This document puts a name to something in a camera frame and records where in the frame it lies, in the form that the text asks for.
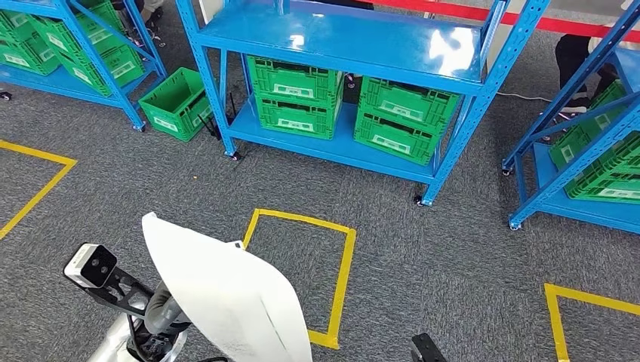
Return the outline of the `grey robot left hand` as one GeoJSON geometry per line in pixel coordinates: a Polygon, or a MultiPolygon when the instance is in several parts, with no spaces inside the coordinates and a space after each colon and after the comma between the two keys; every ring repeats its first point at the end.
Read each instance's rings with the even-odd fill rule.
{"type": "Polygon", "coordinates": [[[177,335],[190,327],[192,322],[164,281],[161,281],[146,306],[144,324],[152,334],[177,335]]]}

